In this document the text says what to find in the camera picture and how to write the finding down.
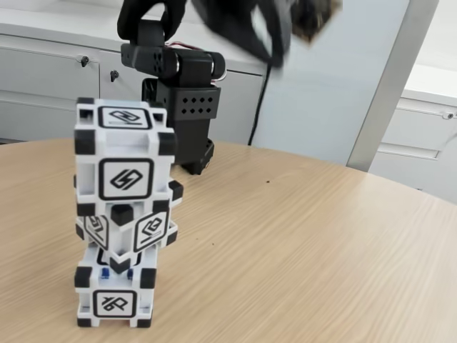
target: white cabinet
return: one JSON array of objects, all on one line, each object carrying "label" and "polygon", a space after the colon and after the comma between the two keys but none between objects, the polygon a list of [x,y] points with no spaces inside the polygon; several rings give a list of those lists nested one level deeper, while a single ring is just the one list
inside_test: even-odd
[{"label": "white cabinet", "polygon": [[[151,77],[125,67],[119,52],[2,35],[0,60],[0,139],[70,137],[78,97],[139,101]],[[217,83],[222,95],[210,138],[248,143],[262,83],[260,75],[228,71]]]},{"label": "white cabinet", "polygon": [[457,107],[401,99],[370,173],[457,203]]},{"label": "white cabinet", "polygon": [[68,52],[0,48],[0,138],[72,135],[76,98],[99,96],[99,63]]}]

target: wooden table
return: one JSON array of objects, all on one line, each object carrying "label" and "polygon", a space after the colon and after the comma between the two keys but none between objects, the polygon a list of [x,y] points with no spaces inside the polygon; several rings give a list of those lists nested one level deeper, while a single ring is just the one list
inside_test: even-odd
[{"label": "wooden table", "polygon": [[180,169],[178,241],[150,329],[76,326],[84,244],[69,140],[0,146],[0,342],[455,343],[457,209],[277,151],[218,144]]}]

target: printed symbol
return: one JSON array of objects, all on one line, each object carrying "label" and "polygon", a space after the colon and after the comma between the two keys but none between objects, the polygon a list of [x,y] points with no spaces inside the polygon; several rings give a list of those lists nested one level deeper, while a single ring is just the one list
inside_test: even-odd
[{"label": "printed symbol", "polygon": [[103,309],[107,312],[111,312],[113,309],[118,308],[121,311],[124,310],[124,307],[128,304],[129,302],[126,301],[124,298],[114,298],[114,297],[104,297],[104,301],[101,303],[101,306],[103,306]]},{"label": "printed symbol", "polygon": [[103,231],[103,224],[101,223],[101,220],[97,217],[89,217],[89,220],[91,221],[91,226],[94,231],[94,234],[99,238],[102,239],[99,232]]},{"label": "printed symbol", "polygon": [[143,174],[135,169],[125,169],[111,180],[111,184],[117,189],[126,191],[143,179]]},{"label": "printed symbol", "polygon": [[141,233],[148,237],[141,241],[142,244],[156,236],[156,230],[160,227],[160,224],[162,224],[162,219],[160,218],[155,218],[155,220],[151,220],[148,224],[146,224],[146,226],[141,230]]},{"label": "printed symbol", "polygon": [[141,123],[136,122],[140,120],[141,117],[129,111],[114,111],[111,112],[109,115],[121,120],[126,125],[141,125]]}]

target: stacked cubes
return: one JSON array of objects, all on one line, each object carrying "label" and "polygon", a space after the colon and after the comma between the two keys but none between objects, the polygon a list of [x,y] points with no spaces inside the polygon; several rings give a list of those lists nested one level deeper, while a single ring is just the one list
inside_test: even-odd
[{"label": "stacked cubes", "polygon": [[157,251],[176,240],[170,178],[176,136],[166,110],[146,102],[78,99],[76,233],[88,247],[75,274],[78,325],[125,319],[150,327]]}]

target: cabinet drawer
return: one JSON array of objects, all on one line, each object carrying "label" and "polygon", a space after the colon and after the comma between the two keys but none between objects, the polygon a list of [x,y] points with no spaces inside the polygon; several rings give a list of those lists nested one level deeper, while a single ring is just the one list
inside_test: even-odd
[{"label": "cabinet drawer", "polygon": [[19,141],[73,136],[74,109],[14,104],[0,100],[0,138]]},{"label": "cabinet drawer", "polygon": [[394,154],[376,154],[370,173],[406,186],[428,191],[438,167],[438,161]]},{"label": "cabinet drawer", "polygon": [[62,99],[99,97],[99,64],[85,68],[76,56],[0,49],[0,91]]},{"label": "cabinet drawer", "polygon": [[457,119],[444,119],[457,113],[449,106],[401,99],[383,143],[441,151],[456,131]]}]

